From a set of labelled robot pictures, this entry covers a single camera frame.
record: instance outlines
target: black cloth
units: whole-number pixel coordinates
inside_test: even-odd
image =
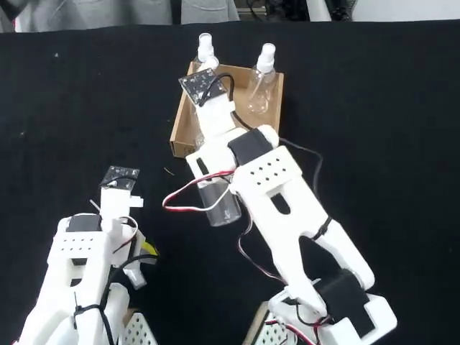
[[[94,211],[88,199],[98,200],[109,165],[141,169],[145,207],[133,215],[161,258],[143,267],[149,285],[131,304],[160,344],[240,344],[259,304],[282,289],[236,250],[244,219],[213,229],[203,214],[160,206],[191,178],[168,140],[178,78],[204,31],[226,64],[251,66],[262,43],[276,44],[281,135],[323,153],[321,200],[374,270],[372,292],[398,317],[379,344],[448,341],[458,297],[458,21],[1,35],[0,342],[20,334],[35,304],[58,221]],[[291,152],[311,181],[315,157]],[[197,193],[182,202],[200,203]],[[300,243],[311,278],[334,268]],[[258,231],[244,246],[272,269]]]

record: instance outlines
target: clear plastic bottle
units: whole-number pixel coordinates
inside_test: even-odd
[[[229,181],[222,178],[213,178],[212,181],[203,181],[198,184],[198,191],[205,208],[212,206],[225,193],[221,201],[206,212],[211,226],[230,224],[242,216],[238,200],[227,190],[228,187]]]
[[[252,68],[252,77],[247,88],[247,108],[250,114],[265,114],[270,106],[272,91],[276,84],[275,46],[266,43]]]
[[[211,68],[212,70],[216,70],[217,67],[219,66],[219,60],[215,56],[209,56],[205,62],[203,62],[197,72],[201,72],[202,70],[207,70],[208,68]],[[192,127],[193,133],[195,133],[195,150],[199,149],[201,146],[203,146],[204,143],[204,137],[203,133],[201,133],[200,130],[200,123],[198,121],[198,115],[196,113],[196,107],[190,103],[190,125]]]
[[[196,73],[208,58],[214,56],[213,37],[204,32],[198,38],[198,52],[193,60],[193,72]]]

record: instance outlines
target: cardboard box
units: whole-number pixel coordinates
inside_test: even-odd
[[[191,74],[193,70],[193,63],[190,63],[187,75]],[[246,89],[249,84],[252,69],[243,68],[229,65],[220,65],[216,71],[219,73],[230,73],[235,79],[235,91],[234,101],[236,104],[236,112],[240,117],[251,127],[258,127],[262,124],[269,124],[278,133],[280,129],[281,119],[281,100],[282,100],[282,85],[284,81],[284,74],[277,73],[276,85],[273,89],[271,104],[267,113],[262,116],[255,116],[248,114],[246,108]],[[227,78],[223,78],[227,90],[229,89],[229,81]],[[195,152],[194,139],[196,133],[193,132],[193,127],[190,124],[190,106],[191,101],[188,99],[185,91],[182,92],[180,97],[178,112],[175,117],[174,127],[172,128],[170,146],[172,154],[175,157],[184,158],[190,153]],[[241,127],[241,124],[234,119],[237,126]]]

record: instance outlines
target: bottle cap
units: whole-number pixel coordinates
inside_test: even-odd
[[[257,69],[262,73],[269,73],[275,64],[276,48],[272,43],[265,43],[257,59]]]
[[[214,56],[213,37],[211,34],[204,32],[198,38],[198,59],[204,63],[207,58]]]
[[[207,70],[208,68],[211,68],[212,70],[216,70],[218,66],[219,66],[219,59],[215,56],[209,56],[206,59],[206,61],[201,64],[200,68],[198,69],[198,72],[201,72],[202,70]]]

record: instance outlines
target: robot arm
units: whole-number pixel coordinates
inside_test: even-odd
[[[208,129],[219,128],[213,122],[229,123],[232,113],[229,109],[234,106],[229,106],[233,102],[222,95],[210,101],[213,101],[212,111],[207,109],[208,102],[196,107],[204,145],[186,160],[196,178],[234,170],[230,191],[239,196],[251,213],[286,282],[285,289],[269,303],[277,319],[313,336],[313,327],[302,323],[295,307],[286,300],[300,304],[299,313],[308,323],[329,316],[333,323],[322,326],[319,332],[324,345],[372,344],[396,327],[395,315],[387,301],[365,293],[374,284],[369,265],[341,225],[325,212],[286,147],[278,147],[275,130],[264,125],[247,132],[233,125],[226,126],[227,132],[212,133]],[[284,199],[289,206],[288,214],[278,211],[272,201],[274,196]],[[343,270],[330,280],[313,284],[303,270],[300,236],[315,240],[332,253]]]
[[[127,172],[131,178],[120,178]],[[137,224],[125,223],[134,221],[129,209],[143,204],[141,198],[131,196],[138,173],[111,167],[101,184],[100,214],[80,213],[59,222],[37,304],[27,317],[18,345],[109,343],[98,309],[75,311],[77,306],[100,305],[111,266],[140,253],[145,237]],[[135,288],[145,284],[139,262],[126,266],[124,272]],[[128,303],[127,289],[112,283],[103,310],[112,339],[117,340],[124,330],[122,318]]]

